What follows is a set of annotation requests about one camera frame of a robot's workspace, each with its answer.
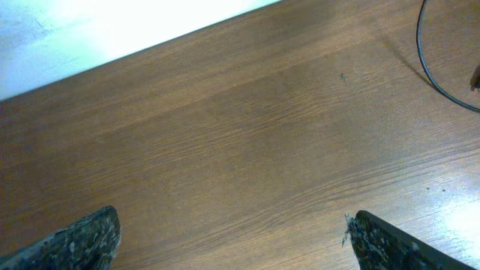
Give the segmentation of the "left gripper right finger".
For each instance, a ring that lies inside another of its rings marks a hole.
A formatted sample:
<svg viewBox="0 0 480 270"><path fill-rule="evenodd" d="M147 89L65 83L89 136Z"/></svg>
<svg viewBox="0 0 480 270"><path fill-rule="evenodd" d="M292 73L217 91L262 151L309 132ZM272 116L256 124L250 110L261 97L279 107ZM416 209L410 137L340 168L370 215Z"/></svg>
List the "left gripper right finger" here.
<svg viewBox="0 0 480 270"><path fill-rule="evenodd" d="M361 270L474 270L368 211L345 219Z"/></svg>

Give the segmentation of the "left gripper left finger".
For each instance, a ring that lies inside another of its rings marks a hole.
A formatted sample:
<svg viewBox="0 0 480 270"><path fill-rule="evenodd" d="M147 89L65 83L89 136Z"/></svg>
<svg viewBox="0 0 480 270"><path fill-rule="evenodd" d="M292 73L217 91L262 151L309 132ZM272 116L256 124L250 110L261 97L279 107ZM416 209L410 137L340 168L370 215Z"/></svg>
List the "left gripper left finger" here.
<svg viewBox="0 0 480 270"><path fill-rule="evenodd" d="M2 270L110 270L121 241L116 209L105 206L29 246L1 257Z"/></svg>

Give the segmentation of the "black USB cable long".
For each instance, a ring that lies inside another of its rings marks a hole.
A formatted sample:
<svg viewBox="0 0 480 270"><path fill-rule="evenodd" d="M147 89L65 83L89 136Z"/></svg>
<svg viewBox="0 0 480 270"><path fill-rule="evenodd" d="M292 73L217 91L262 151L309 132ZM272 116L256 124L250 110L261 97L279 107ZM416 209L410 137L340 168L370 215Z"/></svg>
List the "black USB cable long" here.
<svg viewBox="0 0 480 270"><path fill-rule="evenodd" d="M422 0L421 1L421 7L418 13L418 18L416 22L416 27L415 27L415 44L416 44L416 50L418 54L418 59L420 61L421 67L427 76L428 82L433 86L434 90L441 94L444 98L447 98L454 104L457 104L460 107L463 107L464 109L473 111L475 113L479 113L479 108L475 107L473 105L470 105L468 103L463 102L462 100L457 99L453 95L449 94L433 77L428 64L425 60L425 54L423 50L423 44L422 44L422 23L425 15L425 11L428 5L428 0Z"/></svg>

